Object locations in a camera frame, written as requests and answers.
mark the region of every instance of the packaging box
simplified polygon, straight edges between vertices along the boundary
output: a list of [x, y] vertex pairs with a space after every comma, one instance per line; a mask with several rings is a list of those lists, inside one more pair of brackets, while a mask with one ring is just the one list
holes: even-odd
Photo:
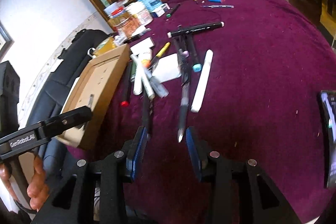
[[89, 106], [92, 120], [80, 128], [64, 131], [56, 138], [73, 147], [92, 149], [119, 80], [129, 61], [129, 45], [125, 44], [92, 59], [81, 73], [65, 103], [63, 112]]
[[160, 17], [164, 15], [168, 10], [170, 10], [169, 5], [167, 3], [163, 3], [162, 5], [160, 5], [159, 7], [157, 7], [151, 12], [151, 16], [154, 18]]

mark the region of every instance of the yellow highlighter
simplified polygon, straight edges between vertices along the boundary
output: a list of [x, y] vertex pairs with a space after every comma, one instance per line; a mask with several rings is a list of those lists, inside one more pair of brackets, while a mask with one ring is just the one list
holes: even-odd
[[157, 53], [157, 55], [151, 60], [151, 63], [148, 67], [148, 69], [153, 68], [158, 62], [161, 56], [165, 53], [165, 51], [169, 48], [170, 42], [166, 43], [164, 47]]

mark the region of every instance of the metal screw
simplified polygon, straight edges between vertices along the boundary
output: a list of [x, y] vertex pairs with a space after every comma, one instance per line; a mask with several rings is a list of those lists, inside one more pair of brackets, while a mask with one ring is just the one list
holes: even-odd
[[84, 166], [84, 165], [86, 165], [86, 160], [79, 160], [79, 161], [77, 162], [77, 166], [79, 166], [79, 167], [82, 167], [82, 166]]
[[218, 158], [219, 157], [219, 153], [217, 151], [211, 151], [210, 152], [210, 156], [213, 157], [213, 158]]
[[256, 165], [257, 165], [257, 161], [254, 160], [254, 159], [250, 159], [250, 160], [248, 160], [247, 163], [248, 163], [249, 165], [251, 165], [251, 166], [256, 166]]
[[121, 158], [122, 156], [124, 155], [124, 152], [123, 151], [116, 151], [116, 152], [114, 152], [114, 156], [116, 157], [116, 158]]

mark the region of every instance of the red lid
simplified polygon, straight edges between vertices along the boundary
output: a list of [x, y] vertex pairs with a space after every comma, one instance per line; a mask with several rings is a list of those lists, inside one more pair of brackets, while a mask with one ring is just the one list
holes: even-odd
[[116, 14], [122, 12], [122, 10], [124, 10], [124, 8], [123, 8], [123, 7], [119, 7], [117, 10], [114, 10], [114, 11], [111, 13], [111, 15], [112, 15], [112, 16], [115, 16]]
[[127, 107], [127, 106], [129, 106], [129, 102], [123, 101], [123, 102], [120, 103], [120, 105], [123, 106], [123, 107]]

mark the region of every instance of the person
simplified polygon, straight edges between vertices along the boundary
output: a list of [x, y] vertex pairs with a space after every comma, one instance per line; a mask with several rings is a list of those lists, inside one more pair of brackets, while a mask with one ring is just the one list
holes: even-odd
[[[30, 207], [33, 210], [39, 211], [49, 196], [49, 187], [45, 184], [45, 171], [43, 170], [43, 162], [38, 155], [35, 156], [33, 165], [34, 175], [31, 179], [31, 183], [27, 188], [27, 194], [31, 198]], [[10, 177], [11, 174], [8, 171], [8, 168], [4, 164], [1, 164], [0, 178], [12, 198], [18, 201], [11, 183], [9, 182]]]

